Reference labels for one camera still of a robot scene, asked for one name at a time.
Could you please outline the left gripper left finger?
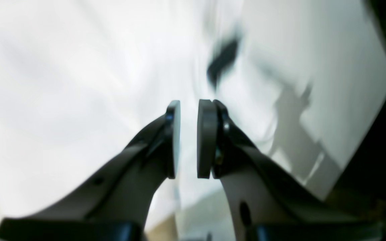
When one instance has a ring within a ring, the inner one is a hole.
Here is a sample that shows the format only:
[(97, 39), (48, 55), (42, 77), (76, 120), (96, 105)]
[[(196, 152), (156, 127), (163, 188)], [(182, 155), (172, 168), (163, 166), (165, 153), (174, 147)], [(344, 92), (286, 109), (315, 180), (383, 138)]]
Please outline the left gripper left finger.
[(180, 101), (146, 125), (71, 193), (23, 218), (4, 218), (0, 241), (142, 241), (152, 198), (176, 177)]

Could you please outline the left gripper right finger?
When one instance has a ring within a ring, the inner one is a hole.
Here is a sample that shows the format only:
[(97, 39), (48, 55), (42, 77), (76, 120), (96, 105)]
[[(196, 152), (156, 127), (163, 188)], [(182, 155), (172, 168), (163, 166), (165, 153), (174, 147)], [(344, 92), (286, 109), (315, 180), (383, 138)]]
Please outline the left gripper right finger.
[(380, 222), (331, 209), (263, 154), (218, 100), (199, 100), (197, 176), (219, 179), (238, 241), (381, 241)]

